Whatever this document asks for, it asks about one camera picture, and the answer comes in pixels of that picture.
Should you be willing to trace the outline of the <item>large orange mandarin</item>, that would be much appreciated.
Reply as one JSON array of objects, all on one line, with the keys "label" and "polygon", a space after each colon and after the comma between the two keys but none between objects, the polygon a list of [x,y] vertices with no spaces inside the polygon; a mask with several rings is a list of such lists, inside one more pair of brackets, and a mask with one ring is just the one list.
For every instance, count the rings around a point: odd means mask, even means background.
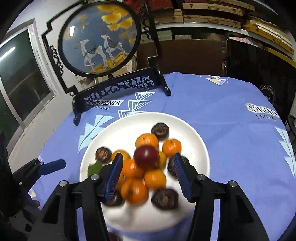
[{"label": "large orange mandarin", "polygon": [[125,180],[120,193],[121,197],[131,205],[142,205],[149,197],[149,191],[140,179]]}]

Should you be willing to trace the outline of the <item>green leaf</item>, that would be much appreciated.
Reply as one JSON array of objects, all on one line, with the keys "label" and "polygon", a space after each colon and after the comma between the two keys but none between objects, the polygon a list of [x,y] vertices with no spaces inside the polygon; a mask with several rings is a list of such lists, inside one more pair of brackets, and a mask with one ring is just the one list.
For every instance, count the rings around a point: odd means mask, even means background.
[{"label": "green leaf", "polygon": [[94,174],[99,174],[103,164],[100,161],[96,161],[94,164],[90,164],[87,169],[87,176],[91,177]]}]

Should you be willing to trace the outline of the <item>window with white frame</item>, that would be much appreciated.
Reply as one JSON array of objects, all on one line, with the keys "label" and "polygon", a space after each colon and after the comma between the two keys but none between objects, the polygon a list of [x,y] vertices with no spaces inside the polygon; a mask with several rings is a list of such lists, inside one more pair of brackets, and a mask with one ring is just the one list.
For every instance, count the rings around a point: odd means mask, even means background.
[{"label": "window with white frame", "polygon": [[55,95],[36,21],[28,20],[1,40],[1,131],[8,152]]}]

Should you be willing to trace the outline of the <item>shelf with wooden frames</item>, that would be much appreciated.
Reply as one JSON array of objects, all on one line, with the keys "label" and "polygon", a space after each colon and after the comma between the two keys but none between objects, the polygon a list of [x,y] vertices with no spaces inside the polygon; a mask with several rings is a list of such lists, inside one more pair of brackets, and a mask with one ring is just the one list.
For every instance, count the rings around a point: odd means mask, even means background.
[{"label": "shelf with wooden frames", "polygon": [[147,1],[158,29],[196,27],[252,38],[295,57],[295,39],[266,1]]}]

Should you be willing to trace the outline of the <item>black carved screen stand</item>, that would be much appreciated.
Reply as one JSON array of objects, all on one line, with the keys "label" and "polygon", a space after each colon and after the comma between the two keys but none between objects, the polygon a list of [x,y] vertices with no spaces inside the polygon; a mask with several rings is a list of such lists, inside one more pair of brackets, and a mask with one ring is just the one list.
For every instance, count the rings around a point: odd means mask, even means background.
[{"label": "black carved screen stand", "polygon": [[[62,49],[62,39],[58,39],[58,47],[55,48],[53,45],[48,44],[47,34],[53,30],[52,22],[69,10],[75,7],[78,8],[71,16],[69,16],[69,18],[65,21],[65,24],[68,24],[81,11],[91,6],[102,4],[114,4],[116,6],[120,6],[131,15],[131,17],[135,21],[136,26],[135,45],[133,46],[130,55],[127,56],[127,58],[122,63],[120,63],[118,66],[115,66],[113,69],[108,70],[104,73],[84,73],[73,67],[73,65],[71,65],[66,59],[66,56]],[[148,1],[145,1],[144,6],[140,8],[139,14],[136,14],[130,6],[117,1],[97,1],[93,3],[89,3],[88,1],[78,1],[65,8],[60,13],[56,14],[54,17],[47,21],[46,25],[47,30],[43,32],[42,40],[51,66],[58,78],[60,85],[62,86],[62,89],[66,94],[70,94],[70,96],[73,98],[72,108],[74,112],[74,125],[79,125],[82,113],[98,105],[98,102],[102,98],[108,96],[110,93],[116,93],[122,89],[148,89],[150,87],[160,86],[166,96],[171,95],[171,90],[168,87],[165,78],[159,69],[158,61],[162,58],[163,53],[161,49],[161,44],[159,42],[156,25],[154,23],[154,17],[152,15]],[[153,40],[157,54],[155,56],[148,57],[147,60],[149,66],[147,68],[135,70],[115,77],[113,75],[114,72],[118,71],[120,68],[123,68],[123,66],[125,66],[125,64],[128,63],[135,55],[139,47],[142,34],[146,34],[149,39]],[[82,77],[93,79],[97,77],[107,76],[107,80],[95,84],[94,86],[89,87],[86,90],[78,91],[76,86],[73,85],[71,87],[68,87],[64,82],[62,76],[64,73],[64,67],[66,67],[72,73]]]}]

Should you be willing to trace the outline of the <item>dark red plum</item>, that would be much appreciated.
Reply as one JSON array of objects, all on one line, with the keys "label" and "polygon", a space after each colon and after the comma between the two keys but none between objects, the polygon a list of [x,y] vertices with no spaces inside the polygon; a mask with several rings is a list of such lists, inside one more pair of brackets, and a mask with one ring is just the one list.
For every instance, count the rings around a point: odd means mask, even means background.
[{"label": "dark red plum", "polygon": [[140,168],[145,170],[159,167],[159,152],[154,146],[143,145],[138,147],[133,154],[133,159]]}]

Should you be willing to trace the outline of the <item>white oval plate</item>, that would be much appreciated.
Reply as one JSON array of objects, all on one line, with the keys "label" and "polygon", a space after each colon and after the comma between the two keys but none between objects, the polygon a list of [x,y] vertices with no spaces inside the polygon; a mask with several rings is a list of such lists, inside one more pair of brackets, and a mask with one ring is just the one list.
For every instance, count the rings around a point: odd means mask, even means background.
[{"label": "white oval plate", "polygon": [[[158,168],[145,170],[135,163],[133,154],[143,145],[158,150]],[[185,121],[152,112],[115,121],[87,148],[80,167],[81,181],[88,178],[88,166],[98,161],[96,151],[101,147],[110,152],[107,162],[112,162],[116,154],[123,155],[123,169],[116,185],[119,193],[128,179],[142,180],[149,191],[149,197],[142,205],[131,205],[124,199],[121,205],[103,205],[103,215],[109,227],[123,232],[156,232],[174,226],[194,212],[195,204],[187,201],[177,178],[167,170],[167,161],[179,153],[198,173],[210,173],[207,148],[200,135]]]}]

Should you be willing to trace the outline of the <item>round deer painting screen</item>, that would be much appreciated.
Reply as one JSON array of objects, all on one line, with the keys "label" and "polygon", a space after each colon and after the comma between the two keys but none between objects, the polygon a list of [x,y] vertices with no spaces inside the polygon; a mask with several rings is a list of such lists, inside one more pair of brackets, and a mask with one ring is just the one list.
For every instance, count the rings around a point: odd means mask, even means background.
[{"label": "round deer painting screen", "polygon": [[140,39],[139,16],[117,1],[85,4],[60,30],[58,52],[63,64],[83,77],[110,75],[135,56]]}]

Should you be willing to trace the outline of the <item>blue patterned tablecloth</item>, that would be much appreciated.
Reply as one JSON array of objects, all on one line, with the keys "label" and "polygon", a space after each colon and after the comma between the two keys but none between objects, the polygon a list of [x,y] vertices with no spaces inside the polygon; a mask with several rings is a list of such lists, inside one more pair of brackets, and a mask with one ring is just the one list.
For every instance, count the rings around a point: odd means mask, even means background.
[{"label": "blue patterned tablecloth", "polygon": [[83,155],[105,127],[122,117],[148,111],[181,118],[201,136],[210,157],[210,178],[235,180],[258,213],[270,240],[277,240],[295,216],[295,158],[285,126],[266,97],[251,83],[228,77],[171,73],[171,90],[126,89],[102,105],[62,123],[39,158],[64,159],[66,167],[34,185],[44,204],[61,180],[78,182]]}]

